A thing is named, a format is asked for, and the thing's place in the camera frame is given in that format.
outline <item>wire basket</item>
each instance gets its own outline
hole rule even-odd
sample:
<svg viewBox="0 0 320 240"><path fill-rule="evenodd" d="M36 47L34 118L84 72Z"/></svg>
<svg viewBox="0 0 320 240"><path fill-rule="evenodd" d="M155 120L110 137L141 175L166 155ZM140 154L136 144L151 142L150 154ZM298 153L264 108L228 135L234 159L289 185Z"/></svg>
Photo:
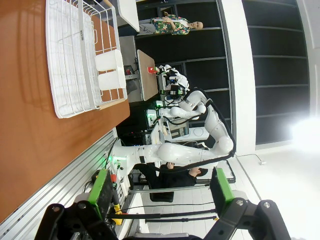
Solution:
<svg viewBox="0 0 320 240"><path fill-rule="evenodd" d="M94 1L47 0L46 48L49 79L58 118L127 99L126 88L101 91L96 55L120 50L115 8Z"/></svg>

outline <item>bolt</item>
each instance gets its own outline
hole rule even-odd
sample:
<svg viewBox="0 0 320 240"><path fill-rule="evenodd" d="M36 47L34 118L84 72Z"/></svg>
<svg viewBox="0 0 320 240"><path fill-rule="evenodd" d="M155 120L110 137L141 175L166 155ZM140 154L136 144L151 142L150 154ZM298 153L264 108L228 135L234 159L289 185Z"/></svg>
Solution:
<svg viewBox="0 0 320 240"><path fill-rule="evenodd" d="M84 203L79 203L79 204L78 204L78 207L79 207L80 209L85 209L85 208L86 208L86 205L85 205Z"/></svg>
<svg viewBox="0 0 320 240"><path fill-rule="evenodd" d="M270 208L270 203L268 203L267 201L263 204L263 206L265 206L267 209Z"/></svg>
<svg viewBox="0 0 320 240"><path fill-rule="evenodd" d="M242 206L242 205L244 204L244 201L242 201L242 200L237 200L237 201L236 201L236 204Z"/></svg>
<svg viewBox="0 0 320 240"><path fill-rule="evenodd" d="M52 210L53 210L54 212L59 212L60 207L58 207L58 206L54 206L54 207L52 208Z"/></svg>

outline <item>bright light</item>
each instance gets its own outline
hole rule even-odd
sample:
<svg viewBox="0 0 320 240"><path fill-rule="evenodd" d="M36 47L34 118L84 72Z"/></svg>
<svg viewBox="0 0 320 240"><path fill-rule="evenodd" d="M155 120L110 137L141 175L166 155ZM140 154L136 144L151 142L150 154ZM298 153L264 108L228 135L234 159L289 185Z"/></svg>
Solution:
<svg viewBox="0 0 320 240"><path fill-rule="evenodd" d="M320 153L320 119L303 120L292 129L294 145L302 151Z"/></svg>

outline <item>person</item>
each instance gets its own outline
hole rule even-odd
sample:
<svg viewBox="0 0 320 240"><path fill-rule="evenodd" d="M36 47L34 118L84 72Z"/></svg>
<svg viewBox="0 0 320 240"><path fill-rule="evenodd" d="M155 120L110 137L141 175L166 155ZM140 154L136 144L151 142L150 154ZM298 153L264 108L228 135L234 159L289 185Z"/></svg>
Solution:
<svg viewBox="0 0 320 240"><path fill-rule="evenodd" d="M154 17L151 19L139 21L140 35L150 35L150 34L168 34L172 35L186 35L189 33L190 29L200 30L204 27L203 23L200 21L189 22L183 17L176 17L173 14L168 14L164 12L164 17ZM119 36L130 36L137 34L130 31L128 28L119 28Z"/></svg>
<svg viewBox="0 0 320 240"><path fill-rule="evenodd" d="M156 175L156 171L152 169L148 164L138 163L133 169L138 169L148 181L152 189L167 189L167 188L179 188L190 187L196 184L197 177L204 176L208 169L193 167L189 170L180 172L164 173L160 172L159 176ZM161 169L173 169L174 164L167 162L161 165Z"/></svg>

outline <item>hand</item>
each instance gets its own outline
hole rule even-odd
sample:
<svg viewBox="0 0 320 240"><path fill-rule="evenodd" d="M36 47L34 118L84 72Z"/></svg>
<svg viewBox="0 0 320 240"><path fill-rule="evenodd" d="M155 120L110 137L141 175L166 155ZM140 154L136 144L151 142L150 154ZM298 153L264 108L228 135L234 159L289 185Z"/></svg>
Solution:
<svg viewBox="0 0 320 240"><path fill-rule="evenodd" d="M166 167L167 167L168 169L174 169L174 164L173 164L172 162L168 162L168 163L166 164Z"/></svg>
<svg viewBox="0 0 320 240"><path fill-rule="evenodd" d="M167 16L164 16L164 17L162 18L162 20L163 20L165 23L171 23L171 22L172 22L172 19L170 19L170 18L167 17Z"/></svg>

